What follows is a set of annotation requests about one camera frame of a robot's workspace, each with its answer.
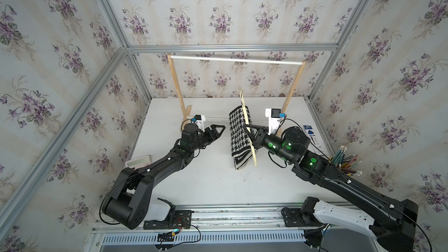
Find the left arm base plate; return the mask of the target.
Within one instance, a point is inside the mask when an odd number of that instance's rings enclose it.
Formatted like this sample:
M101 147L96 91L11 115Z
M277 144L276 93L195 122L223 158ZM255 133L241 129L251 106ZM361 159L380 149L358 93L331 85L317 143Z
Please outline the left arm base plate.
M176 210L169 213L165 220L147 220L143 223L145 230L157 229L190 229L191 218L194 211L191 210Z

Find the cream plastic clothes hanger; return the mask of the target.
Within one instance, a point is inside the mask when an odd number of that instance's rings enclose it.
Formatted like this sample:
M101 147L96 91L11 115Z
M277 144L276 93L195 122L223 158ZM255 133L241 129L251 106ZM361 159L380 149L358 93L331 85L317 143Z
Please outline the cream plastic clothes hanger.
M246 104L245 104L245 99L244 99L244 95L243 95L243 91L239 91L239 97L240 97L240 101L241 101L241 108L243 111L243 117L245 119L245 129L247 131L247 135L249 137L249 142L250 142L250 148L251 148L251 153L252 153L252 158L253 158L253 162L254 162L254 167L257 168L258 164L257 164L257 156L256 156L256 151L255 148L253 146L253 142L251 139L251 128L249 127L249 117L247 114L247 109L246 109Z

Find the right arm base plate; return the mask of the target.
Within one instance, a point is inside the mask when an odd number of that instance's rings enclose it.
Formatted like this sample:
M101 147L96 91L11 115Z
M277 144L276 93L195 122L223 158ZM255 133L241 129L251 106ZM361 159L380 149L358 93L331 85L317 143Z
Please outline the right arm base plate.
M287 228L299 227L317 227L324 226L323 223L317 220L311 211L305 211L301 208L284 207L281 210L284 224Z

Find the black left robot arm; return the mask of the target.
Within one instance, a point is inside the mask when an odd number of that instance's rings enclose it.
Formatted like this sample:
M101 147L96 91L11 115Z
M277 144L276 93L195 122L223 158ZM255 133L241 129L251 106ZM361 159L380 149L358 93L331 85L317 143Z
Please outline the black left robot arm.
M205 149L218 140L226 127L212 124L204 130L188 123L173 148L162 159L137 169L123 169L111 190L103 198L99 217L115 220L114 225L135 229L146 217L152 191L168 176L183 170L195 158L195 151Z

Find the black white houndstooth scarf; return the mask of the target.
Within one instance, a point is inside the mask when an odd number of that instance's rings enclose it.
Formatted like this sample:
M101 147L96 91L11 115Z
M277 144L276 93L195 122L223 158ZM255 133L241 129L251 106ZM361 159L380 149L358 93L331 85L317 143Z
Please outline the black white houndstooth scarf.
M236 170L243 169L253 156L250 139L243 128L245 123L245 114L242 106L235 108L229 113L231 155Z

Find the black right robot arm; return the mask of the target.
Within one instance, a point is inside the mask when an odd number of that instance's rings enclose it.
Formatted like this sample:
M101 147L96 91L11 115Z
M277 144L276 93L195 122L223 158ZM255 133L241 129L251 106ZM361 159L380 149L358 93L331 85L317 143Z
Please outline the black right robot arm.
M356 207L352 210L308 197L299 213L303 225L337 225L376 240L388 252L413 250L416 203L385 196L346 175L328 159L308 149L311 140L299 127L288 128L280 137L269 134L263 126L245 124L243 130L255 149L265 148L291 165L294 174L303 181L329 190Z

